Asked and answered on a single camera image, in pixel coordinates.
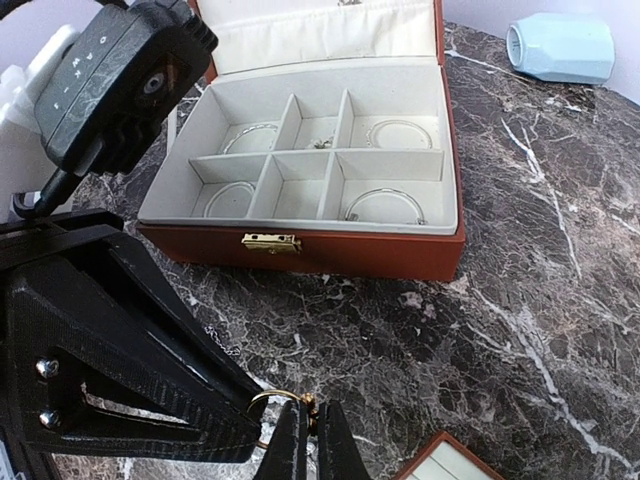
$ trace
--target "brown leather jewelry box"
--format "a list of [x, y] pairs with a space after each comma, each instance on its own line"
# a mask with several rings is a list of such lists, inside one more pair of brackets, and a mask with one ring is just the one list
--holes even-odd
[[351, 3], [195, 5], [217, 75], [139, 213], [169, 257], [453, 279], [465, 233], [441, 0]]
[[447, 432], [439, 432], [393, 480], [504, 480]]

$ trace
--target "textured black plastic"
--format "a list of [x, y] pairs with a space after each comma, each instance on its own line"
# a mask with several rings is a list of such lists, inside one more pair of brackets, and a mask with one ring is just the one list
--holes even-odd
[[318, 410], [318, 480], [371, 480], [340, 403]]
[[0, 425], [0, 442], [4, 444], [12, 473], [16, 480], [62, 480], [53, 458], [48, 453], [36, 452], [20, 442], [9, 430]]
[[[128, 173], [207, 69], [217, 38], [182, 0], [107, 5], [71, 47], [35, 114], [49, 158], [67, 173]], [[147, 94], [155, 74], [163, 87]]]
[[302, 402], [287, 402], [253, 480], [306, 480], [309, 416]]
[[[263, 408], [245, 413], [259, 386], [204, 333], [144, 247], [108, 215], [91, 218], [111, 225], [70, 215], [0, 229], [0, 260], [41, 231], [112, 232], [63, 251], [45, 242], [0, 276], [0, 423], [41, 451], [246, 461], [260, 436]], [[35, 371], [42, 357], [60, 363], [46, 381]], [[59, 412], [60, 425], [45, 429], [44, 410]]]

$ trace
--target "white fabric lining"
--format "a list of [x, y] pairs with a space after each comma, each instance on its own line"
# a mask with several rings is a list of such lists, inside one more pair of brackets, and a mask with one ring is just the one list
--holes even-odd
[[339, 0], [198, 0], [203, 16], [215, 19], [211, 25], [229, 25], [248, 18], [301, 10], [335, 7]]
[[220, 75], [322, 60], [437, 55], [432, 0], [330, 7], [231, 24], [218, 24], [210, 4], [200, 2], [200, 10], [220, 39], [213, 55]]

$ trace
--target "light blue hexagonal container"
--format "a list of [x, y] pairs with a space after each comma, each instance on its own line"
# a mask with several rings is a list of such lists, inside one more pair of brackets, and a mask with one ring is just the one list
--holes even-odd
[[611, 76], [615, 49], [606, 23], [587, 15], [537, 13], [507, 32], [513, 68], [547, 82], [599, 85]]

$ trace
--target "metal screw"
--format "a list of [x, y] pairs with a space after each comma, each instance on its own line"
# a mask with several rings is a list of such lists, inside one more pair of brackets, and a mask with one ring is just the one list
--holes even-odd
[[61, 419], [58, 412], [45, 410], [38, 416], [40, 423], [46, 428], [56, 428], [60, 426]]
[[42, 358], [36, 363], [36, 370], [42, 378], [52, 378], [60, 370], [60, 362], [55, 358]]
[[167, 76], [162, 72], [158, 72], [155, 75], [152, 75], [149, 80], [147, 80], [147, 83], [144, 86], [144, 94], [152, 95], [158, 92], [162, 88], [166, 80]]

